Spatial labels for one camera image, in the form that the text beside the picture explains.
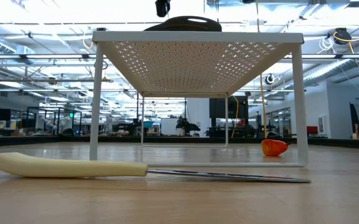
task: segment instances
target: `security camera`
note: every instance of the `security camera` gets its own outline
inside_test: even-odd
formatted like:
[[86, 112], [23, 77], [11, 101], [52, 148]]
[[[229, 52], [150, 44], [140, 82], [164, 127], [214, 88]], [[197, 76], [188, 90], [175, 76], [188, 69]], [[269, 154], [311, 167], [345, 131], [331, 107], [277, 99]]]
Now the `security camera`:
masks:
[[274, 82], [274, 76], [272, 74], [269, 74], [268, 76], [265, 77], [265, 83], [267, 85], [272, 85]]

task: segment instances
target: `ceiling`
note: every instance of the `ceiling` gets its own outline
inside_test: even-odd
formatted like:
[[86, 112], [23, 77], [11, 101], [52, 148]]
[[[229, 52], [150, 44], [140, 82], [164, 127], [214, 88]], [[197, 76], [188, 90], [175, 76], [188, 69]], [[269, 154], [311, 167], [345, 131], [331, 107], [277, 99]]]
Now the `ceiling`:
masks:
[[[172, 0], [171, 10], [165, 18], [156, 16], [154, 1], [0, 0], [0, 43], [16, 49], [16, 54], [23, 54], [24, 47], [26, 52], [33, 54], [94, 54], [96, 48], [91, 43], [91, 35], [98, 27], [108, 30], [144, 30], [164, 22], [167, 18], [184, 15], [219, 20], [223, 32], [257, 32], [258, 26], [260, 32], [300, 32], [304, 34], [305, 39], [302, 45], [304, 54], [349, 53], [348, 44], [333, 44], [332, 37], [324, 39], [328, 33], [333, 34], [338, 27], [346, 27], [354, 39], [359, 39], [359, 7], [349, 5], [350, 1], [283, 0], [281, 4], [277, 1], [260, 1], [257, 15], [256, 4], [242, 4], [236, 0], [221, 0], [218, 2], [219, 7], [212, 0]], [[352, 45], [357, 51], [359, 41], [352, 42]], [[0, 79], [34, 80], [21, 84], [0, 82], [0, 89], [66, 89], [66, 92], [28, 92], [44, 102], [88, 103], [82, 108], [77, 106], [77, 109], [90, 113], [89, 102], [93, 93], [86, 90], [93, 88], [93, 82], [79, 81], [92, 80], [94, 62], [92, 58], [39, 58], [28, 64], [0, 59]], [[308, 71], [321, 63], [332, 62], [305, 60], [304, 70]], [[120, 115], [122, 118], [135, 118], [138, 97], [136, 92], [113, 64], [106, 64], [107, 69], [103, 70], [105, 82], [102, 83], [102, 90], [106, 91], [102, 92], [101, 102], [104, 113]], [[347, 72], [353, 74], [355, 81], [359, 82], [357, 68]], [[279, 77], [273, 86], [286, 86], [291, 82], [292, 65], [286, 62], [276, 63], [266, 70], [263, 76], [268, 74]], [[330, 80], [334, 82], [343, 77], [343, 74], [338, 74], [331, 76]], [[49, 82], [38, 82], [49, 78], [60, 81], [51, 82], [52, 85]], [[85, 91], [69, 91], [74, 88]], [[243, 88], [259, 89], [259, 79]], [[244, 92], [239, 91], [235, 94], [244, 95]], [[278, 93], [275, 98], [271, 96], [270, 100], [280, 100], [282, 94], [285, 93]], [[259, 99], [258, 93], [253, 92], [251, 99]], [[149, 101], [150, 104], [146, 105], [145, 110], [149, 116], [177, 116], [184, 110], [183, 98], [163, 99], [160, 103], [156, 100]]]

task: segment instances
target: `yellow cable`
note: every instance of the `yellow cable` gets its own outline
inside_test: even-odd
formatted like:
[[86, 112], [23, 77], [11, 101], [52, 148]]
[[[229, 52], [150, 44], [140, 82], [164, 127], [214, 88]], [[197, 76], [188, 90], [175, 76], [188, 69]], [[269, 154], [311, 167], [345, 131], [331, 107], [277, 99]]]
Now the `yellow cable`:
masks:
[[351, 48], [352, 53], [355, 54], [355, 52], [353, 51], [353, 47], [352, 47], [351, 42], [348, 42], [348, 44], [349, 44], [349, 48]]
[[233, 126], [233, 131], [231, 133], [231, 138], [233, 138], [233, 135], [235, 134], [235, 128], [236, 128], [236, 122], [237, 122], [237, 117], [239, 115], [239, 101], [237, 100], [237, 98], [235, 96], [233, 96], [234, 99], [236, 100], [236, 119], [235, 119], [235, 125]]
[[86, 43], [85, 43], [85, 33], [84, 33], [84, 38], [82, 39], [82, 44], [84, 45], [84, 47], [88, 48], [88, 49], [91, 49], [93, 47], [93, 41], [91, 40], [91, 46], [88, 46]]
[[24, 106], [24, 102], [23, 102], [23, 96], [24, 95], [22, 95], [22, 109], [21, 109], [21, 112], [20, 112], [20, 129], [22, 129], [23, 128], [23, 106]]
[[265, 113], [265, 96], [264, 96], [264, 90], [262, 86], [262, 73], [259, 74], [259, 84], [261, 86], [261, 96], [262, 96], [262, 110], [263, 110], [263, 118], [264, 118], [264, 138], [266, 138], [268, 135], [266, 133], [266, 113]]

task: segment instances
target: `metal frame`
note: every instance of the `metal frame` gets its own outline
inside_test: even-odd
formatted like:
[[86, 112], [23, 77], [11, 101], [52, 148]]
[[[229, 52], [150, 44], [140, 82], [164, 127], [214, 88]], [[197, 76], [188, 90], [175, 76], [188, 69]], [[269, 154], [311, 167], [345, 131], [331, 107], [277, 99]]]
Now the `metal frame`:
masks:
[[[296, 128], [297, 128], [297, 149], [298, 149], [298, 161], [297, 162], [181, 162], [181, 163], [168, 163], [168, 162], [155, 162], [149, 164], [150, 166], [162, 166], [162, 167], [195, 167], [195, 166], [204, 166], [204, 167], [302, 167], [307, 164], [308, 160], [308, 143], [307, 143], [307, 132], [306, 132], [306, 115], [305, 115], [305, 98], [304, 98], [304, 80], [303, 80], [303, 69], [302, 69], [302, 51], [301, 51], [301, 42], [299, 42], [298, 34], [291, 36], [293, 34], [289, 34], [289, 36], [282, 34], [242, 34], [244, 39], [239, 39], [235, 33], [211, 33], [209, 35], [204, 34], [204, 32], [196, 33], [192, 39], [187, 41], [245, 41], [248, 42], [287, 42], [293, 43], [294, 45], [290, 48], [292, 52], [292, 67], [293, 67], [293, 77], [294, 77], [294, 103], [296, 106]], [[93, 41], [96, 43], [96, 63], [95, 63], [95, 82], [94, 82], [94, 97], [93, 97], [93, 106], [92, 106], [92, 122], [91, 122], [91, 141], [90, 141], [90, 159], [97, 159], [98, 152], [98, 126], [99, 126], [99, 112], [100, 112], [100, 93], [101, 93], [101, 78], [102, 78], [102, 68], [103, 68], [103, 52], [101, 49], [101, 45], [99, 43], [109, 42], [114, 39], [126, 39], [128, 40], [136, 39], [139, 40], [139, 36], [136, 37], [129, 35], [131, 32], [101, 32], [96, 31], [93, 33]], [[214, 36], [219, 36], [219, 40], [214, 39]], [[153, 37], [156, 40], [167, 41], [166, 35], [162, 35], [158, 32], [148, 33], [148, 35], [141, 36], [144, 41], [150, 41], [148, 38]], [[179, 41], [183, 41], [184, 37], [189, 37], [188, 35], [184, 35], [181, 32], [175, 33], [175, 35], [170, 35], [170, 41], [175, 41], [176, 39]], [[144, 98], [147, 96], [157, 96], [156, 93], [148, 95], [148, 93], [144, 93], [142, 99], [142, 134], [141, 134], [141, 143], [143, 142], [143, 115], [144, 115]], [[225, 95], [225, 106], [226, 106], [226, 141], [225, 145], [228, 144], [228, 93]]]

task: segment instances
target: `orange bell pepper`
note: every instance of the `orange bell pepper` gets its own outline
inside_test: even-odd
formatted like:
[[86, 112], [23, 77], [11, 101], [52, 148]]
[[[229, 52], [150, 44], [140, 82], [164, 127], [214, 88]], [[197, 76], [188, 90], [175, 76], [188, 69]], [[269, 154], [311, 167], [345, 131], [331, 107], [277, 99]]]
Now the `orange bell pepper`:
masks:
[[285, 152], [289, 145], [284, 141], [265, 139], [261, 142], [262, 152], [265, 156], [278, 156]]

